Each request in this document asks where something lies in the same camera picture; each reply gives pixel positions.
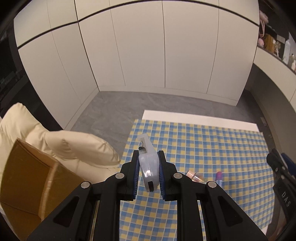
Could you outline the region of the purple cap blue tube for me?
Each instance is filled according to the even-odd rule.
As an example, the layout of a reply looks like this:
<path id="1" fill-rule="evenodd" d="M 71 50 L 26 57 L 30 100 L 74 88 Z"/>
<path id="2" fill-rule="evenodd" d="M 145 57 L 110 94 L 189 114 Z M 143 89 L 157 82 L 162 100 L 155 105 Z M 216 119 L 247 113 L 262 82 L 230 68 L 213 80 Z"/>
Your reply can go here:
<path id="1" fill-rule="evenodd" d="M 216 173 L 215 182 L 222 188 L 223 187 L 223 173 L 218 171 Z"/>

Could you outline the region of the pink cap glass bottle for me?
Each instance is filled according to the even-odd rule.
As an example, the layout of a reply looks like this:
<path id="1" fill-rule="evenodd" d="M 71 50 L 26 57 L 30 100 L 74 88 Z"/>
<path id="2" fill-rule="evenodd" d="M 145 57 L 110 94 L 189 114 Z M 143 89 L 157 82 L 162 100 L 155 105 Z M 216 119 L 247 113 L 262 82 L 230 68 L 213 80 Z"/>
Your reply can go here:
<path id="1" fill-rule="evenodd" d="M 192 181 L 194 182 L 198 182 L 198 183 L 202 183 L 202 184 L 206 184 L 204 178 L 202 177 L 202 175 L 200 175 L 199 173 L 197 172 L 194 172 L 192 170 L 189 170 L 187 173 L 186 173 L 186 176 L 189 177 Z"/>

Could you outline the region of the blue yellow checkered cloth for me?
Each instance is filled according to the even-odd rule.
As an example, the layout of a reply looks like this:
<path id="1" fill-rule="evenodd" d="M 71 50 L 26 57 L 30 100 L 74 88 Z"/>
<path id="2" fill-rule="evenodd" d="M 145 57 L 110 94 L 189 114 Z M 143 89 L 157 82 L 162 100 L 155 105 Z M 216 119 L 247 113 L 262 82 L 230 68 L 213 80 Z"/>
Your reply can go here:
<path id="1" fill-rule="evenodd" d="M 121 162 L 132 159 L 137 137 L 146 133 L 156 150 L 177 171 L 193 171 L 213 181 L 222 172 L 223 189 L 263 231 L 273 217 L 273 172 L 266 162 L 268 147 L 261 132 L 155 120 L 135 120 Z M 163 201 L 160 192 L 146 192 L 138 182 L 134 201 L 120 207 L 120 240 L 176 240 L 177 204 Z"/>

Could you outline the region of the brown cardboard box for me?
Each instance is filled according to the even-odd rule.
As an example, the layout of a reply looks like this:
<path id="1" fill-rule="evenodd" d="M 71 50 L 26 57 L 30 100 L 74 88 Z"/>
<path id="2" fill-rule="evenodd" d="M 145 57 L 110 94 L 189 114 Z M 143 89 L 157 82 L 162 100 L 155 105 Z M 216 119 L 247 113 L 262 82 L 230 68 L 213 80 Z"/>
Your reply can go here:
<path id="1" fill-rule="evenodd" d="M 1 179 L 1 206 L 16 236 L 26 240 L 82 182 L 52 156 L 17 139 Z"/>

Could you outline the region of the shelf with assorted items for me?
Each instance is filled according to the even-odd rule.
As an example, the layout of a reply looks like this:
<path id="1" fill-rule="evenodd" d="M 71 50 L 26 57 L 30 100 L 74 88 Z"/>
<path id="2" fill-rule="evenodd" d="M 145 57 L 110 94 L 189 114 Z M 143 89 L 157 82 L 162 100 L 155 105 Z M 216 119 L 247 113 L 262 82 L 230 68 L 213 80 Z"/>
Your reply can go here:
<path id="1" fill-rule="evenodd" d="M 295 72 L 295 26 L 276 1 L 258 4 L 258 44 Z"/>

